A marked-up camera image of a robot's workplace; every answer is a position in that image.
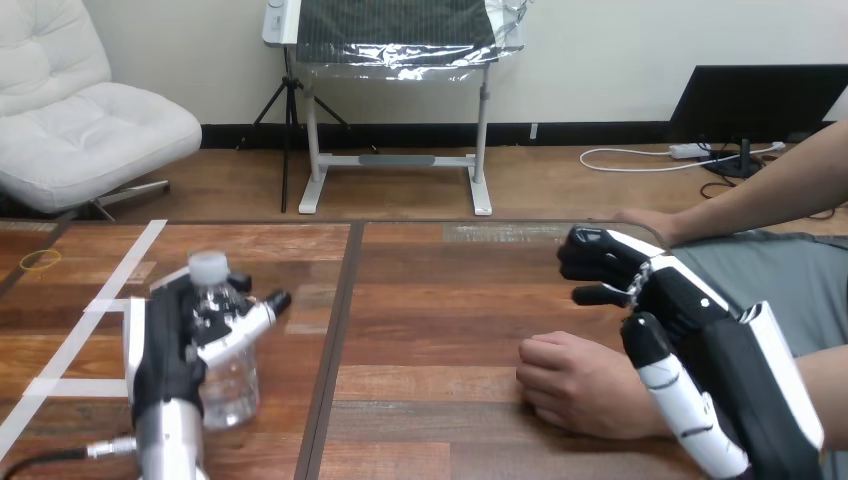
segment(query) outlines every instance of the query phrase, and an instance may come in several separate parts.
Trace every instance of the white chair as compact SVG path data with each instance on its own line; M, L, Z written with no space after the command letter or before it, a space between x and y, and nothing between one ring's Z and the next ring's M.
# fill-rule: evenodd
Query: white chair
M0 0L0 191L45 213L103 196L196 151L200 124L154 93L111 83L81 0Z

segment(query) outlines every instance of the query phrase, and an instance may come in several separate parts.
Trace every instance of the forearm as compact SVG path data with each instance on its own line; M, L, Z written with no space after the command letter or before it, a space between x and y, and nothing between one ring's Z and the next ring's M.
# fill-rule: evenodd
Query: forearm
M824 427L825 447L848 450L848 345L798 359L798 368Z
M680 242L814 215L848 200L848 122L810 137L740 186L676 214Z

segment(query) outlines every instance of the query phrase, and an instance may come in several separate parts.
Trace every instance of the black baseboard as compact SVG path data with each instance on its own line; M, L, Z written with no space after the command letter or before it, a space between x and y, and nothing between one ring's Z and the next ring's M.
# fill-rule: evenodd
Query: black baseboard
M823 122L822 128L832 122ZM529 123L491 123L486 145L567 146L567 145L638 145L668 143L669 122L588 122L540 123L536 138L530 138ZM244 148L283 148L285 125L261 124L255 130L250 124L203 125L200 148L235 148L243 137ZM477 125L454 124L362 124L346 131L338 124L318 125L322 150L362 148L373 142L380 147L449 148L473 147L477 142ZM303 125L292 131L292 148L308 148ZM797 142L800 139L775 139Z

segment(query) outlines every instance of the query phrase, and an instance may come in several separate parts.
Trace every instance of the robotic arm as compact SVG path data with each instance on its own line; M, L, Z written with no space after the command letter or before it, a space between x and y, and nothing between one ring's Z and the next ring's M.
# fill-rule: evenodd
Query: robotic arm
M576 303L630 309L624 349L704 472L821 478L823 430L768 302L734 315L677 258L613 230L574 227L557 256L566 279L603 282Z
M143 480L208 480L203 472L203 404L200 386L220 365L270 328L291 297L264 302L239 298L231 315L198 319L187 270L132 298L124 322L124 361L137 456ZM239 293L250 278L231 274ZM202 323L204 328L197 328Z

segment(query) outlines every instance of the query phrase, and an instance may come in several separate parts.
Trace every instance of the chair leg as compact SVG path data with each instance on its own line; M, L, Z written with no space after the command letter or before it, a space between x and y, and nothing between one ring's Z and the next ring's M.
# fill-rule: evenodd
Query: chair leg
M103 205L100 205L100 200L97 200L97 199L92 200L91 205L94 207L95 210L97 210L104 217L106 217L106 220L109 220L110 222L115 223L115 217L113 217L112 215L109 215L109 212L107 212L106 209L103 208Z
M115 202L120 202L128 198L144 195L145 193L152 192L154 190L163 190L165 193L168 193L171 191L171 183L167 180L161 180L158 182L146 183L144 185L137 185L135 187L128 187L115 193L98 197L94 203L99 207L105 207L106 205L111 205Z

